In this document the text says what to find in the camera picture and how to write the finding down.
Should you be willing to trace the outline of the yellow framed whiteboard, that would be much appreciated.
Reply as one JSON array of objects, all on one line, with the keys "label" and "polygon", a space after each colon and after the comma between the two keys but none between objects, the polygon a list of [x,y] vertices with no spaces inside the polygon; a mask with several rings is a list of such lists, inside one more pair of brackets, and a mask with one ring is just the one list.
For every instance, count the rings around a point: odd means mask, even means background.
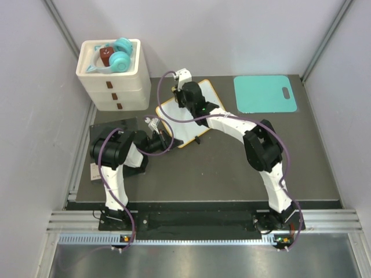
[{"label": "yellow framed whiteboard", "polygon": [[[220,101],[213,85],[210,80],[204,79],[200,81],[199,86],[202,90],[202,94],[205,97],[206,101],[217,104],[221,109],[224,109],[222,102]],[[186,108],[179,108],[178,104],[175,102],[174,98],[169,99],[161,104],[162,109],[166,112],[167,115],[178,120],[189,120],[192,119],[192,115],[188,112]],[[177,140],[183,142],[179,148],[185,147],[190,142],[194,141],[196,137],[199,137],[206,133],[209,129],[205,126],[199,126],[195,122],[191,123],[177,123],[166,117],[163,112],[159,109],[159,106],[156,107],[157,115],[165,119],[171,126],[174,131],[174,137]]]}]

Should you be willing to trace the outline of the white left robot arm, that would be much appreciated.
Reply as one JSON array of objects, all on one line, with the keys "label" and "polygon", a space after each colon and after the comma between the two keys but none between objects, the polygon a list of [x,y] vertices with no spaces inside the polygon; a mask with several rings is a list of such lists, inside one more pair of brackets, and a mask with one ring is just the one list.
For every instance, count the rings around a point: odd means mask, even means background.
[{"label": "white left robot arm", "polygon": [[131,215],[124,211],[129,199],[124,178],[145,172],[148,157],[178,147],[183,142],[165,130],[154,131],[149,137],[145,131],[105,127],[90,143],[90,157],[98,166],[106,192],[106,208],[115,211],[111,222],[118,229],[131,224]]}]

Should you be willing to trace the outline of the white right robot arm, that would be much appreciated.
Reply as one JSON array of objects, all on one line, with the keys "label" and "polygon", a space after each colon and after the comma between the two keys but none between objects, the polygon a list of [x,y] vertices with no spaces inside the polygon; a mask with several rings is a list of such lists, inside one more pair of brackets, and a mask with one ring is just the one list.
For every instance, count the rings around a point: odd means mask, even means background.
[{"label": "white right robot arm", "polygon": [[292,221],[294,203],[283,174],[283,147],[271,123],[247,121],[206,101],[200,85],[193,81],[182,87],[173,86],[172,93],[179,108],[187,109],[198,125],[221,131],[243,143],[248,163],[263,179],[270,208],[268,218],[275,228],[286,228]]}]

